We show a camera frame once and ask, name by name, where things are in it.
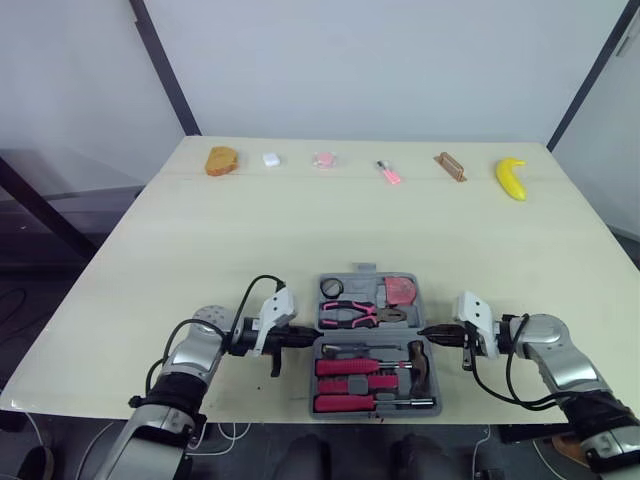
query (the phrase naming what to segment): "pink screwdriver handle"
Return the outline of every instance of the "pink screwdriver handle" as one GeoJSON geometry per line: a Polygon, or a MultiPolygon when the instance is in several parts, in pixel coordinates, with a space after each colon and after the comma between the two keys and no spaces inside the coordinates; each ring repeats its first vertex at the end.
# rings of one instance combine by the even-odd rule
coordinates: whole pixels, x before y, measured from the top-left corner
{"type": "Polygon", "coordinates": [[[349,393],[349,382],[347,380],[334,380],[333,378],[322,378],[318,380],[318,393],[320,394],[349,393]]]}
{"type": "Polygon", "coordinates": [[[377,372],[379,368],[378,361],[372,358],[318,360],[316,362],[316,376],[366,374],[377,372]]]}
{"type": "Polygon", "coordinates": [[[376,408],[373,395],[319,395],[313,405],[316,412],[357,412],[376,408]]]}
{"type": "Polygon", "coordinates": [[[398,388],[398,376],[397,375],[369,375],[367,377],[369,383],[369,390],[375,390],[378,388],[398,388]]]}

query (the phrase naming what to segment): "person's leg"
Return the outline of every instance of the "person's leg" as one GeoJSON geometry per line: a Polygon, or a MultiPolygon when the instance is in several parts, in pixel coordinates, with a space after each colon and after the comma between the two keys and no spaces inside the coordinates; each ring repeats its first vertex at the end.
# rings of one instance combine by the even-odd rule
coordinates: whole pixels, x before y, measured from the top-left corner
{"type": "Polygon", "coordinates": [[[462,465],[431,439],[407,435],[391,447],[393,480],[467,480],[462,465]]]}
{"type": "Polygon", "coordinates": [[[307,435],[289,445],[273,480],[329,480],[330,468],[328,445],[315,435],[307,435]]]}

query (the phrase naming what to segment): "white cable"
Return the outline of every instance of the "white cable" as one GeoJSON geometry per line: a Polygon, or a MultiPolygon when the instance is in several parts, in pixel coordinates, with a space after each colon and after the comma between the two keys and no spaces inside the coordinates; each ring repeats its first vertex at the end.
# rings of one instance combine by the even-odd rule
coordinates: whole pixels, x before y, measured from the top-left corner
{"type": "Polygon", "coordinates": [[[27,418],[31,422],[31,425],[33,425],[33,429],[36,431],[36,435],[38,436],[38,442],[40,442],[40,446],[44,447],[44,442],[42,441],[42,435],[40,435],[40,429],[38,428],[38,425],[33,420],[33,417],[29,412],[24,412],[24,414],[27,416],[27,418]]]}
{"type": "Polygon", "coordinates": [[[187,448],[189,450],[197,450],[198,448],[200,448],[200,444],[202,443],[202,439],[204,438],[204,432],[207,429],[207,424],[205,423],[202,426],[202,431],[200,432],[200,438],[198,438],[198,443],[196,443],[193,447],[189,444],[187,444],[187,448]]]}
{"type": "Polygon", "coordinates": [[[104,432],[109,430],[109,427],[111,427],[111,425],[113,425],[114,423],[115,422],[111,422],[107,426],[102,427],[102,430],[100,430],[96,434],[96,436],[93,437],[93,439],[89,442],[89,445],[87,446],[87,449],[84,451],[84,454],[82,455],[82,458],[80,459],[80,464],[78,465],[78,470],[76,470],[75,480],[80,480],[80,474],[82,473],[82,468],[84,467],[84,463],[87,461],[87,457],[89,456],[89,452],[91,452],[91,449],[93,448],[95,443],[98,441],[98,439],[102,436],[102,434],[104,432]]]}
{"type": "Polygon", "coordinates": [[[225,433],[225,431],[222,429],[222,425],[218,424],[218,431],[220,432],[220,435],[222,435],[224,438],[226,438],[227,440],[233,440],[234,438],[236,440],[240,440],[242,437],[244,437],[247,433],[249,433],[249,429],[251,428],[251,424],[247,423],[247,429],[242,432],[240,435],[238,435],[237,437],[231,437],[229,435],[227,435],[225,433]]]}
{"type": "Polygon", "coordinates": [[[476,478],[476,457],[478,455],[478,447],[484,442],[489,441],[491,438],[491,425],[487,425],[487,435],[476,442],[476,446],[473,447],[473,456],[471,457],[471,480],[476,478]]]}
{"type": "Polygon", "coordinates": [[[225,450],[222,450],[221,452],[210,452],[210,453],[187,453],[187,455],[189,456],[195,456],[195,457],[215,457],[215,456],[219,456],[219,455],[226,455],[227,453],[229,453],[231,450],[233,450],[234,445],[236,444],[236,440],[240,440],[242,437],[244,437],[247,433],[249,433],[249,429],[251,428],[251,424],[247,424],[247,428],[244,432],[242,432],[240,435],[236,435],[236,424],[233,423],[233,435],[227,435],[223,430],[222,427],[220,426],[220,424],[218,424],[218,430],[220,430],[220,434],[226,438],[227,440],[231,440],[231,445],[229,445],[229,447],[225,450]]]}
{"type": "Polygon", "coordinates": [[[538,448],[538,444],[536,443],[535,440],[533,440],[533,448],[536,449],[536,453],[538,454],[538,456],[540,457],[540,460],[542,460],[542,463],[545,464],[545,466],[549,469],[549,471],[551,473],[553,473],[556,477],[558,477],[560,480],[567,480],[566,478],[564,478],[562,475],[560,475],[558,472],[556,472],[554,470],[554,468],[549,465],[549,462],[547,462],[547,460],[542,456],[542,452],[540,451],[540,449],[538,448]]]}

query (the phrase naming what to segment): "screwdriver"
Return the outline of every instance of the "screwdriver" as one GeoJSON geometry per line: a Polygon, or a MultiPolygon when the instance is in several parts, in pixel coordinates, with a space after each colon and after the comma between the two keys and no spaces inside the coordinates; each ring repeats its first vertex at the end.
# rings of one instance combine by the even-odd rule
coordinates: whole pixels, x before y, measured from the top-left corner
{"type": "Polygon", "coordinates": [[[373,358],[344,358],[316,361],[316,375],[352,375],[374,373],[381,368],[413,368],[411,362],[381,362],[373,358]]]}
{"type": "MultiPolygon", "coordinates": [[[[367,377],[369,390],[378,388],[398,388],[397,375],[369,375],[367,377]]],[[[318,380],[318,393],[349,393],[349,381],[334,378],[318,380]]]]}
{"type": "Polygon", "coordinates": [[[318,395],[313,402],[316,412],[357,412],[375,410],[376,405],[408,405],[434,407],[433,397],[410,400],[376,400],[373,395],[318,395]]]}

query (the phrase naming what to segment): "black cable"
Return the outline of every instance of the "black cable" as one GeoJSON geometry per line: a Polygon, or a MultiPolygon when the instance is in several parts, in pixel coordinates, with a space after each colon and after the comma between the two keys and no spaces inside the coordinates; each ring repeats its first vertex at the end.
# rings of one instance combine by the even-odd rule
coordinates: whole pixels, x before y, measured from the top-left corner
{"type": "Polygon", "coordinates": [[[22,294],[22,296],[20,297],[20,301],[18,302],[18,305],[16,305],[14,309],[11,310],[11,312],[9,312],[7,316],[5,316],[2,320],[0,320],[0,325],[4,325],[5,323],[7,323],[11,319],[11,317],[13,317],[16,313],[18,313],[18,311],[23,307],[23,305],[27,301],[27,291],[21,287],[13,288],[11,290],[4,292],[2,295],[0,295],[0,301],[4,300],[5,298],[7,298],[8,296],[14,293],[22,294]]]}
{"type": "Polygon", "coordinates": [[[242,297],[242,300],[240,301],[240,306],[238,307],[238,310],[236,311],[236,315],[235,315],[235,317],[233,319],[233,324],[231,325],[231,330],[227,334],[225,334],[216,325],[212,325],[211,323],[209,323],[209,322],[207,322],[205,320],[199,320],[199,319],[196,319],[196,318],[190,318],[190,319],[187,319],[187,320],[183,320],[178,325],[176,325],[175,328],[172,330],[171,334],[169,335],[169,338],[167,339],[167,343],[165,344],[165,347],[164,347],[164,352],[162,353],[162,358],[156,360],[151,365],[151,367],[149,368],[149,370],[147,372],[147,377],[145,379],[145,394],[148,394],[149,390],[151,390],[151,380],[152,380],[152,377],[153,377],[153,372],[160,365],[164,365],[166,363],[166,361],[169,359],[169,354],[171,353],[171,345],[173,344],[173,340],[175,339],[175,337],[178,334],[178,332],[180,331],[180,329],[182,327],[184,327],[185,325],[198,324],[198,325],[203,325],[203,326],[213,330],[222,339],[222,343],[220,345],[222,353],[226,352],[228,350],[229,346],[231,345],[231,342],[233,340],[233,332],[235,331],[235,329],[236,329],[236,327],[238,325],[238,321],[240,320],[240,315],[242,314],[242,310],[244,308],[244,304],[247,302],[247,298],[249,298],[249,294],[251,293],[251,290],[253,289],[254,285],[256,283],[258,283],[258,281],[263,280],[263,279],[269,279],[269,280],[273,280],[274,282],[276,282],[276,292],[281,290],[282,288],[284,288],[286,286],[286,284],[282,280],[280,280],[278,277],[276,277],[274,275],[264,274],[264,275],[258,275],[256,278],[254,278],[251,281],[251,283],[249,284],[249,286],[247,287],[247,290],[244,293],[244,296],[242,297]]]}
{"type": "Polygon", "coordinates": [[[516,330],[516,334],[513,337],[513,342],[511,345],[511,348],[509,350],[509,357],[507,358],[507,366],[505,369],[505,376],[506,376],[506,380],[507,380],[507,387],[509,389],[509,393],[511,393],[511,395],[513,396],[513,398],[509,398],[506,397],[504,395],[499,394],[498,392],[492,390],[491,388],[489,388],[488,386],[486,386],[482,380],[480,379],[480,376],[478,375],[478,369],[477,369],[477,364],[476,364],[476,333],[475,330],[473,330],[472,332],[469,333],[469,353],[471,356],[471,371],[473,373],[473,378],[475,379],[476,383],[480,386],[480,388],[482,388],[485,392],[487,392],[489,395],[502,400],[503,402],[507,402],[510,403],[512,405],[518,405],[522,408],[525,408],[527,410],[531,410],[534,412],[538,412],[538,411],[542,411],[542,410],[547,410],[549,408],[553,408],[555,406],[557,406],[557,403],[555,402],[555,400],[560,399],[560,398],[567,398],[569,400],[573,400],[573,399],[577,399],[577,398],[588,398],[591,401],[594,402],[598,402],[598,403],[602,403],[605,404],[611,408],[614,408],[616,410],[619,410],[620,412],[623,413],[627,413],[629,411],[629,409],[627,407],[625,407],[622,404],[619,404],[617,402],[612,402],[609,399],[606,398],[602,398],[597,396],[597,393],[599,393],[599,391],[588,391],[588,392],[571,392],[571,391],[564,391],[564,392],[555,392],[555,393],[551,393],[545,397],[539,398],[537,400],[521,400],[518,395],[515,392],[515,389],[513,388],[513,381],[511,378],[511,364],[513,362],[513,355],[515,353],[515,349],[516,349],[516,345],[518,343],[518,340],[520,338],[520,335],[522,334],[522,331],[524,330],[524,327],[526,326],[526,324],[529,322],[529,314],[524,314],[522,316],[522,322],[520,323],[518,330],[516,330]]]}
{"type": "Polygon", "coordinates": [[[242,300],[240,301],[240,305],[238,306],[238,310],[236,310],[236,316],[233,319],[233,324],[231,325],[231,330],[229,330],[229,333],[227,333],[227,344],[231,345],[232,341],[233,341],[233,335],[234,332],[236,331],[236,327],[238,326],[238,321],[240,320],[240,315],[242,314],[242,310],[244,309],[244,304],[247,302],[247,298],[249,298],[249,294],[251,293],[251,289],[254,287],[254,285],[256,283],[258,283],[258,281],[262,280],[262,279],[270,279],[273,280],[274,282],[276,282],[276,292],[283,289],[286,284],[280,280],[278,277],[274,276],[274,275],[258,275],[256,278],[254,278],[253,280],[251,280],[251,283],[249,284],[249,286],[247,287],[247,291],[244,292],[244,297],[242,297],[242,300]]]}
{"type": "Polygon", "coordinates": [[[153,372],[155,372],[156,368],[158,368],[158,366],[160,365],[164,365],[166,363],[166,361],[169,359],[169,354],[171,352],[171,344],[173,343],[173,340],[176,338],[176,335],[178,334],[178,332],[180,331],[180,329],[182,327],[184,327],[185,325],[193,325],[193,324],[197,324],[197,325],[203,325],[211,330],[213,330],[214,332],[216,332],[220,338],[222,339],[220,348],[222,350],[222,352],[224,353],[227,350],[227,336],[225,335],[225,333],[220,330],[219,327],[217,327],[216,325],[212,325],[211,323],[205,321],[205,320],[199,320],[197,318],[189,318],[187,320],[183,320],[182,322],[180,322],[178,325],[175,326],[175,328],[171,331],[171,334],[169,335],[169,338],[167,339],[167,343],[164,346],[164,352],[162,353],[162,358],[156,360],[155,362],[153,362],[153,364],[151,364],[151,367],[149,367],[149,370],[147,371],[147,377],[145,379],[145,383],[144,383],[144,391],[145,391],[145,395],[149,393],[149,390],[151,390],[151,379],[153,377],[153,372]]]}
{"type": "Polygon", "coordinates": [[[206,320],[199,320],[197,318],[189,318],[187,320],[183,320],[178,325],[176,325],[175,328],[173,329],[173,331],[171,332],[171,335],[169,335],[169,338],[167,339],[167,343],[164,346],[164,353],[162,354],[162,361],[163,362],[166,362],[169,359],[169,353],[171,353],[171,344],[173,343],[173,340],[174,340],[174,338],[176,338],[176,335],[178,334],[180,329],[182,327],[184,327],[185,325],[192,325],[192,324],[203,325],[203,326],[205,326],[207,328],[210,328],[214,332],[216,332],[220,336],[220,338],[222,339],[222,344],[220,346],[220,348],[222,349],[222,352],[224,353],[227,350],[227,348],[226,348],[227,347],[227,336],[224,334],[224,332],[222,330],[220,330],[220,328],[216,327],[215,325],[212,325],[211,323],[207,322],[206,320]]]}
{"type": "Polygon", "coordinates": [[[578,392],[557,392],[557,393],[553,393],[553,394],[547,395],[546,397],[540,398],[538,400],[533,400],[533,401],[522,401],[520,399],[509,398],[507,396],[504,396],[504,395],[496,392],[495,390],[492,390],[487,385],[485,385],[484,382],[480,379],[480,375],[478,374],[478,366],[477,366],[477,363],[476,363],[476,335],[475,335],[475,332],[472,332],[469,335],[469,353],[470,353],[470,356],[471,356],[471,372],[473,373],[473,378],[475,379],[476,383],[480,386],[480,388],[482,388],[489,395],[491,395],[492,397],[497,398],[498,400],[502,400],[503,402],[510,403],[512,405],[518,405],[520,407],[526,408],[527,410],[539,411],[539,410],[546,410],[548,408],[556,406],[555,402],[554,403],[547,403],[546,405],[540,405],[542,403],[549,402],[550,400],[554,400],[556,398],[573,397],[573,396],[579,395],[578,392]]]}
{"type": "Polygon", "coordinates": [[[163,363],[164,363],[164,360],[162,358],[160,358],[160,359],[156,360],[155,362],[153,362],[153,364],[149,368],[149,371],[147,372],[147,378],[144,381],[144,394],[145,395],[149,395],[149,390],[151,390],[151,377],[153,377],[153,372],[155,372],[156,368],[158,368],[158,365],[162,365],[163,363]]]}

